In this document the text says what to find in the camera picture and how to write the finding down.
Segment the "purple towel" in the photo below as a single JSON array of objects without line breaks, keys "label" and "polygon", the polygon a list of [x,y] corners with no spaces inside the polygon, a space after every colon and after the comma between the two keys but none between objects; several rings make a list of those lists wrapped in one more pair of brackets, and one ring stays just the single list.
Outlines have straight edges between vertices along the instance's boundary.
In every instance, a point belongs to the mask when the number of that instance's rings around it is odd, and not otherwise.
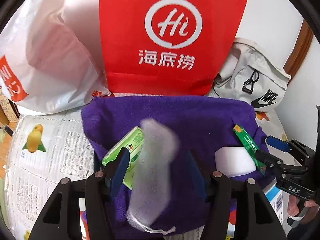
[{"label": "purple towel", "polygon": [[[254,109],[243,101],[186,97],[121,97],[95,98],[82,109],[84,133],[101,160],[140,120],[153,118],[172,129],[179,136],[180,150],[171,164],[172,199],[166,210],[151,225],[153,229],[169,230],[175,226],[180,234],[204,225],[208,204],[197,195],[188,170],[185,150],[192,148],[198,157],[215,170],[214,153],[224,146],[242,146],[233,127],[242,126],[257,146],[268,151],[266,135],[255,122]],[[259,171],[235,177],[254,178],[261,187],[274,176]],[[124,185],[109,205],[110,220],[117,239],[146,239],[159,234],[143,233],[132,228],[126,220],[131,191]],[[231,210],[236,202],[231,203]]]}]

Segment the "black buckle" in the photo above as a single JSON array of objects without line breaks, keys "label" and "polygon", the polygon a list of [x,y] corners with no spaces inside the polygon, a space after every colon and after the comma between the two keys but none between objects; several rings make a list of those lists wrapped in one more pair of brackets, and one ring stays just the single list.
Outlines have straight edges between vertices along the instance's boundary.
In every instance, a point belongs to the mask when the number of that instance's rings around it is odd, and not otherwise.
[{"label": "black buckle", "polygon": [[[255,73],[257,73],[258,76],[257,76],[257,79],[256,79],[256,80],[253,80],[253,77],[254,77],[254,74],[255,74]],[[259,77],[260,77],[259,72],[258,72],[257,70],[254,70],[254,71],[252,72],[251,77],[250,77],[247,81],[245,81],[245,82],[243,83],[242,91],[245,92],[245,93],[248,93],[248,94],[252,94],[252,92],[253,92],[253,84],[259,80]]]}]

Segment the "nike logo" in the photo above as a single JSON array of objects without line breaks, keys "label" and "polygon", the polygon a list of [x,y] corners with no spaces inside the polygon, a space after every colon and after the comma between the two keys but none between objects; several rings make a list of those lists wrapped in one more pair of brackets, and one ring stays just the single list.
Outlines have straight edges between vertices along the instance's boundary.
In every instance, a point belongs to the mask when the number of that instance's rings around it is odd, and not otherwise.
[{"label": "nike logo", "polygon": [[276,94],[275,92],[273,92],[272,90],[268,90],[268,92],[260,98],[257,98],[255,100],[253,100],[251,102],[251,106],[253,106],[254,108],[259,108],[259,107],[263,107],[263,106],[270,106],[272,104],[275,104],[277,102],[274,102],[274,100],[277,98],[278,94]]}]

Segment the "yellow fruit picture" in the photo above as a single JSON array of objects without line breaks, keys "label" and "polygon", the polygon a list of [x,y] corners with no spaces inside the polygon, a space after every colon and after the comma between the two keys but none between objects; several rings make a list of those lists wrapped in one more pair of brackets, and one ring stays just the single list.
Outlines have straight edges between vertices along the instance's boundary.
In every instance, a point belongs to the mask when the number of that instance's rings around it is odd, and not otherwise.
[{"label": "yellow fruit picture", "polygon": [[47,152],[41,141],[42,133],[43,133],[43,126],[41,124],[37,124],[29,133],[27,142],[22,148],[22,150],[27,149],[30,153],[34,153],[37,150],[42,152]]},{"label": "yellow fruit picture", "polygon": [[26,231],[25,235],[23,236],[24,240],[28,240],[30,236],[30,232]]},{"label": "yellow fruit picture", "polygon": [[270,121],[269,120],[269,117],[267,117],[266,113],[264,112],[256,112],[256,117],[259,119],[259,120],[267,120],[268,122]]}]

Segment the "grey bag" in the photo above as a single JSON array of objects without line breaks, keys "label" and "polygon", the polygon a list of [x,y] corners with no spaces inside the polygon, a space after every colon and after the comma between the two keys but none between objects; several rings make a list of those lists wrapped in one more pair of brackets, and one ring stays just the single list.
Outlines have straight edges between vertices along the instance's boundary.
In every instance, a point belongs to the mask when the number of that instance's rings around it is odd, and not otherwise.
[{"label": "grey bag", "polygon": [[242,100],[268,112],[279,105],[290,79],[257,44],[236,38],[208,96]]}]

